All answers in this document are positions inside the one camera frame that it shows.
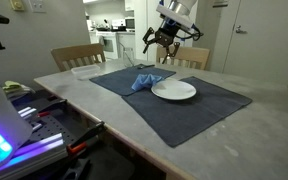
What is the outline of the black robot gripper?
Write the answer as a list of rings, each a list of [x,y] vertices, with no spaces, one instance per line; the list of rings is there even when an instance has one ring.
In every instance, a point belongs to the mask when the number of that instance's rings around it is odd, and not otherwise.
[[[179,30],[180,26],[177,22],[173,20],[163,21],[157,31],[150,27],[142,38],[145,45],[143,49],[143,54],[147,52],[148,47],[151,44],[159,44],[162,47],[166,48],[166,55],[162,61],[162,64],[165,64],[168,57],[171,58],[176,56],[176,53],[180,47],[180,43],[174,41],[174,38],[176,37]],[[171,45],[173,45],[174,47],[172,52],[170,51]]]

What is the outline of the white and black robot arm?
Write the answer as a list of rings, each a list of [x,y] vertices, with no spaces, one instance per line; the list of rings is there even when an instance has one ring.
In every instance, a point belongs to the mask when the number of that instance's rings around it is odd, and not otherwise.
[[[146,53],[151,44],[157,43],[166,51],[163,60],[165,63],[168,57],[175,57],[180,47],[180,43],[174,41],[175,37],[181,40],[199,40],[202,33],[189,19],[191,9],[196,2],[197,0],[171,0],[169,6],[166,7],[164,0],[160,0],[156,11],[160,13],[163,21],[157,31],[154,31],[152,27],[147,30],[143,37],[145,43],[143,53]]]

